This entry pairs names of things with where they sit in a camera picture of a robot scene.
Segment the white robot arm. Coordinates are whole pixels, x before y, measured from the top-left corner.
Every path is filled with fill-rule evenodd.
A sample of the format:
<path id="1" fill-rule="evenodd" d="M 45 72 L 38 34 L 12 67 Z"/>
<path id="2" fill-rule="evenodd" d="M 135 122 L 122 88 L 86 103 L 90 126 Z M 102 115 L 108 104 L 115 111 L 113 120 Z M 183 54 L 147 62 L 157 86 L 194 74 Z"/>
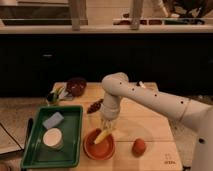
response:
<path id="1" fill-rule="evenodd" d="M 118 118 L 122 98 L 178 120 L 197 133 L 191 171 L 213 171 L 213 105 L 136 86 L 122 72 L 105 76 L 101 86 L 105 94 L 100 111 L 105 120 Z"/>

